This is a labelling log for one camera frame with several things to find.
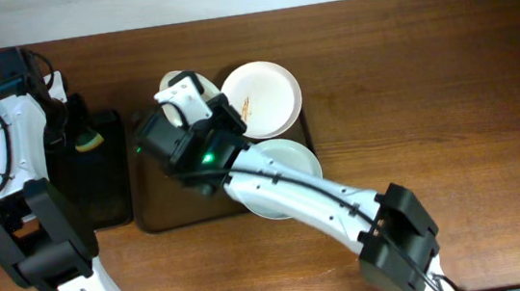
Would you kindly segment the green yellow sponge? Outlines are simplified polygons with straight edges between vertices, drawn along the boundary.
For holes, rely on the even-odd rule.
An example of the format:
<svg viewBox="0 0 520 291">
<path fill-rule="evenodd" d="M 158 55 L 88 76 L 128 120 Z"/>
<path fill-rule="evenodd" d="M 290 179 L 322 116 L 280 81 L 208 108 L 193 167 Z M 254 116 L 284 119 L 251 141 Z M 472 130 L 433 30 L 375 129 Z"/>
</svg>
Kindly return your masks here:
<svg viewBox="0 0 520 291">
<path fill-rule="evenodd" d="M 89 130 L 88 132 L 81 133 L 75 139 L 75 150 L 78 152 L 88 152 L 93 150 L 104 142 L 103 137 L 100 133 Z"/>
</svg>

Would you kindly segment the white plate top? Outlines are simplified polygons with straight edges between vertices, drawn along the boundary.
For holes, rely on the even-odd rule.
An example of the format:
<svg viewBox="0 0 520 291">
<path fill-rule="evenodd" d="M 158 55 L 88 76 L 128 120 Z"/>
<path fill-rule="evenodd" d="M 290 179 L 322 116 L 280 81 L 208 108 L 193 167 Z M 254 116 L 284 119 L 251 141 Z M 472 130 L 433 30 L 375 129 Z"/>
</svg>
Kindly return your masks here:
<svg viewBox="0 0 520 291">
<path fill-rule="evenodd" d="M 251 62 L 234 69 L 221 86 L 229 104 L 246 124 L 245 137 L 279 136 L 296 122 L 302 92 L 295 76 L 273 62 Z"/>
</svg>

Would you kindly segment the pale blue plate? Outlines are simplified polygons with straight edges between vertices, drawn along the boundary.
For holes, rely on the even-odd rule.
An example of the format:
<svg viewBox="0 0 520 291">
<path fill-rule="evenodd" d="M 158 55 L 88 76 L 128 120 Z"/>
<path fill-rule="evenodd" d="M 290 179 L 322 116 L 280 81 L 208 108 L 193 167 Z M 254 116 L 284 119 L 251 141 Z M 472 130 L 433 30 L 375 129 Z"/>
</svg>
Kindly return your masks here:
<svg viewBox="0 0 520 291">
<path fill-rule="evenodd" d="M 277 160 L 280 164 L 286 165 L 293 170 L 305 172 L 319 178 L 324 177 L 323 169 L 317 156 L 303 144 L 286 139 L 273 139 L 256 144 L 255 147 L 264 155 Z M 248 211 L 266 219 L 278 221 L 291 218 L 283 213 L 261 208 L 257 204 L 251 204 L 246 201 L 242 201 L 242 204 Z"/>
</svg>

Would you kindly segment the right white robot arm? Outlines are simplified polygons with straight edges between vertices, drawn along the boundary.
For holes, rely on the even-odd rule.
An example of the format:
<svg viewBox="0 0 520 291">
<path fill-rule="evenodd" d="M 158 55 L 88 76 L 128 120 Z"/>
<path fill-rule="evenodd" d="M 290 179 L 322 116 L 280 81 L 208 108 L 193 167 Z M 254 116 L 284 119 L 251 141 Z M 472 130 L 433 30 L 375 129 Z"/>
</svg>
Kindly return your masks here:
<svg viewBox="0 0 520 291">
<path fill-rule="evenodd" d="M 461 291 L 441 268 L 438 226 L 413 193 L 335 183 L 289 167 L 262 148 L 296 122 L 301 92 L 292 77 L 228 77 L 221 87 L 192 71 L 172 75 L 157 108 L 138 126 L 140 152 L 188 188 L 226 195 L 258 216 L 293 219 L 340 242 L 381 291 Z"/>
</svg>

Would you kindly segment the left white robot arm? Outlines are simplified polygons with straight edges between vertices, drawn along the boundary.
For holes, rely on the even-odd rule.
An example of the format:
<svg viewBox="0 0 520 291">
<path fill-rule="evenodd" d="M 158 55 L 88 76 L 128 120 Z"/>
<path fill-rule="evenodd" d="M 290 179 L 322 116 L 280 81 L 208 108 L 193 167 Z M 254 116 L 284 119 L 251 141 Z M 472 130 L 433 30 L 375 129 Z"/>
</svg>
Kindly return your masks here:
<svg viewBox="0 0 520 291">
<path fill-rule="evenodd" d="M 65 77 L 30 49 L 0 52 L 0 265 L 21 288 L 121 291 L 92 223 L 51 184 L 46 158 L 103 143 Z"/>
</svg>

